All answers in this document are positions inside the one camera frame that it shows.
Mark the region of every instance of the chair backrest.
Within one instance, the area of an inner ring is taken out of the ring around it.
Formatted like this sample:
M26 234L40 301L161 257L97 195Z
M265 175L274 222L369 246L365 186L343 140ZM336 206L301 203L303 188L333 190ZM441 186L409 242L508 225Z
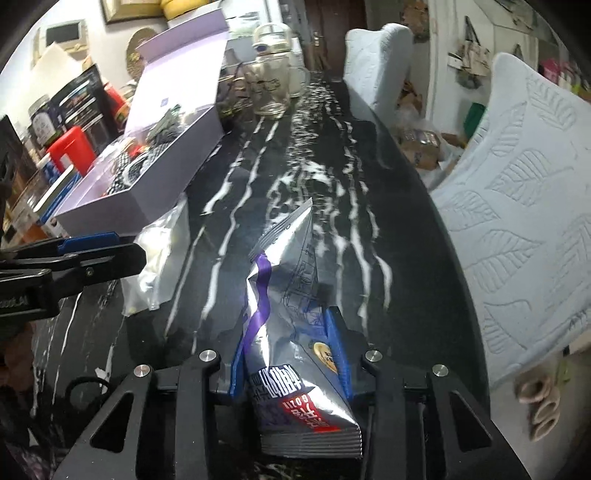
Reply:
M391 127L410 67L412 31L393 23L379 31L356 28L347 33L346 45L343 79Z
M591 310L591 105L501 53L487 111L432 193L496 383L559 350Z

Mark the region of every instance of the pair of slippers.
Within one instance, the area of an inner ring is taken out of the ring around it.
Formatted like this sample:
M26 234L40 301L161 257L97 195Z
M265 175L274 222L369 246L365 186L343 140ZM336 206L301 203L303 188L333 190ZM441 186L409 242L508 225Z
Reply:
M532 405L530 415L532 442L548 435L560 418L560 389L549 375L527 381L517 389L519 403Z

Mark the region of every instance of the metal bolt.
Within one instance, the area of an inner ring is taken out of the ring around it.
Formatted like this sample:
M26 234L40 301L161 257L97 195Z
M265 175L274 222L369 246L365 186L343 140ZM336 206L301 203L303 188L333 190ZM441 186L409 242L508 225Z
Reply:
M435 365L432 370L433 370L433 373L435 375L437 375L438 377L446 377L447 374L449 373L448 367L446 367L445 365L441 365L441 364Z
M138 365L134 368L134 375L136 377L145 377L150 373L150 366L149 365Z
M377 350L370 350L369 352L365 352L365 358L372 363L376 363L379 362L382 358L384 358L384 356L381 354L381 352L378 352Z
M212 360L215 360L217 357L217 353L214 352L213 350L204 350L203 352L201 352L199 354L199 359L202 362L211 362Z

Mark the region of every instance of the open gift box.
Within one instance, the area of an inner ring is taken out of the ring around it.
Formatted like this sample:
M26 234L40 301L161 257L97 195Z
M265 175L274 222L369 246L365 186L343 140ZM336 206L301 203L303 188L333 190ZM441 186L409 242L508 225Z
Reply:
M127 190L101 196L112 172L93 168L57 211L57 220L70 235L135 235L175 205L223 135L215 102L227 40L226 20L216 9L139 47L147 65L125 136L145 140L177 104L189 126Z

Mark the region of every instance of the floor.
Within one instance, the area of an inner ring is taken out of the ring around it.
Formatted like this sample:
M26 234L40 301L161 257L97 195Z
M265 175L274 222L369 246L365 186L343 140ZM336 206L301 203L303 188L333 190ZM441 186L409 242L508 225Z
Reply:
M559 356L536 367L554 375ZM492 420L505 436L532 480L552 480L591 420L591 351L567 357L570 381L561 388L560 420L539 442L530 442L529 406L520 404L513 381L491 392Z

